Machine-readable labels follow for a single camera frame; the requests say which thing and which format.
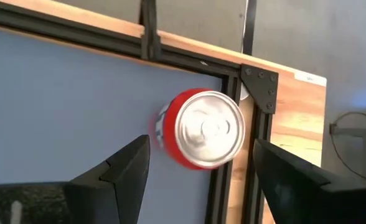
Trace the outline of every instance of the bolt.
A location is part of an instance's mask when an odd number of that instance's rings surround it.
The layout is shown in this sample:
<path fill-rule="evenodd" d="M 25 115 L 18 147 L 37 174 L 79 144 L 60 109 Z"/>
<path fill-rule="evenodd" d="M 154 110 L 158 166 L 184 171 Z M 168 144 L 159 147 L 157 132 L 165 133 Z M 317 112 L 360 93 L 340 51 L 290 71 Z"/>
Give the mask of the bolt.
<path fill-rule="evenodd" d="M 251 73 L 252 73 L 252 71 L 249 68 L 245 69 L 245 74 L 246 75 L 251 75 Z"/>
<path fill-rule="evenodd" d="M 275 82 L 275 81 L 276 81 L 276 75 L 271 75 L 271 76 L 270 76 L 270 80 L 271 80 L 272 82 Z"/>

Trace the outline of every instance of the red soda can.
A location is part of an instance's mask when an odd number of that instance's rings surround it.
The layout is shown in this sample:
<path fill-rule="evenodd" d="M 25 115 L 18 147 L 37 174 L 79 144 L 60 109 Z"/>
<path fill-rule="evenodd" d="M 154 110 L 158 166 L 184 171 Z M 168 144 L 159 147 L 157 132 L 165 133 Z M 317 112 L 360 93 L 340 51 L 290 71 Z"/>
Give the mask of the red soda can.
<path fill-rule="evenodd" d="M 190 169 L 214 169 L 232 160 L 244 142 L 244 117 L 227 95 L 195 88 L 177 95 L 155 120 L 159 145 Z"/>

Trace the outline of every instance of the wooden board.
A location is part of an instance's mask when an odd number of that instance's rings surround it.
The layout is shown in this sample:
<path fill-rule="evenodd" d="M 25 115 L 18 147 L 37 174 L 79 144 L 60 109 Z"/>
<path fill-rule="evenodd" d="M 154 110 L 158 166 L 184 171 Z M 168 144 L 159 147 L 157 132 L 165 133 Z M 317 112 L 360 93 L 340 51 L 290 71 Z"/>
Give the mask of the wooden board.
<path fill-rule="evenodd" d="M 134 37 L 140 37 L 144 30 L 144 27 L 138 24 L 104 16 L 59 2 L 49 0 L 0 1 Z M 161 42 L 166 45 L 217 57 L 234 63 L 245 63 L 247 65 L 278 72 L 277 108 L 276 114 L 273 116 L 271 142 L 315 165 L 319 166 L 321 164 L 324 107 L 326 102 L 325 78 L 161 30 L 158 31 L 158 34 L 161 37 Z M 112 55 L 110 53 L 100 52 L 81 46 L 75 47 L 96 51 L 100 54 Z M 243 150 L 240 151 L 233 162 L 233 173 L 228 200 L 228 224 L 239 224 L 242 217 L 245 174 L 248 165 L 249 149 L 251 148 L 248 137 L 251 132 L 253 119 L 253 99 L 249 96 L 247 99 L 241 101 L 240 108 L 245 116 L 246 132 L 248 134 L 244 142 Z M 263 217 L 264 223 L 273 223 L 273 217 L 267 207 L 267 203 L 265 203 L 265 213 Z"/>

